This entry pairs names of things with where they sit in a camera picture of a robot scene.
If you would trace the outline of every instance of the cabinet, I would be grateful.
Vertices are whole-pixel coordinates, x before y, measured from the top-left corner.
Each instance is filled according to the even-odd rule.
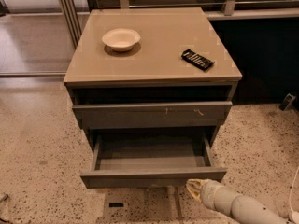
[[[101,41],[130,28],[141,42],[125,53]],[[182,61],[191,48],[215,61],[203,72]],[[95,10],[64,78],[91,146],[87,188],[181,186],[222,180],[210,155],[231,108],[237,67],[200,8]]]

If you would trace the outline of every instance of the white bowl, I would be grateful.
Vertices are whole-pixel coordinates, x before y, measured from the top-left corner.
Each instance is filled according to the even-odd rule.
[[[111,30],[102,37],[104,44],[117,52],[129,51],[139,40],[137,31],[124,28]]]

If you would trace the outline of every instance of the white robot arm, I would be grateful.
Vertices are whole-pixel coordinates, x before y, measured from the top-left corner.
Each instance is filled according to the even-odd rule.
[[[249,196],[212,180],[190,179],[187,190],[195,200],[211,210],[218,211],[241,224],[292,224],[299,223],[298,213],[291,213],[290,222]]]

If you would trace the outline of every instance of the terrazzo floor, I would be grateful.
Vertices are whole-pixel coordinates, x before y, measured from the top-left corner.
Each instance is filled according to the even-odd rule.
[[[5,19],[17,28],[8,30],[7,23],[0,20],[0,33],[5,34],[0,36],[0,46],[5,44],[6,48],[0,49],[1,72],[66,69],[72,51],[62,17],[20,16],[18,22],[28,22],[31,32],[27,35],[14,18]],[[31,55],[46,42],[39,41],[36,30],[51,22],[60,27],[61,35],[49,35],[46,44],[52,45],[43,46],[39,55]],[[24,44],[34,42],[35,37],[39,42],[24,49]],[[61,57],[50,62],[53,65],[40,66],[48,59],[44,49],[49,48],[50,56],[55,57],[60,51],[57,46],[64,48]],[[21,56],[14,60],[17,51]],[[36,224],[236,223],[205,209],[184,187],[86,189],[79,174],[90,169],[93,154],[62,81],[0,79],[0,193],[9,195],[0,203],[0,218]],[[222,183],[286,217],[290,186],[299,166],[298,124],[298,111],[281,111],[278,104],[233,106],[212,148],[215,164],[228,168]],[[123,207],[110,207],[112,203],[122,203]],[[295,182],[292,207],[299,210],[299,180]]]

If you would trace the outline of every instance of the drawer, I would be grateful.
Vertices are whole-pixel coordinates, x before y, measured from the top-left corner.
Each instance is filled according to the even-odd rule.
[[[217,126],[229,101],[121,105],[73,105],[81,129]]]
[[[85,186],[133,188],[184,186],[190,178],[221,181],[199,127],[113,130],[99,133]]]

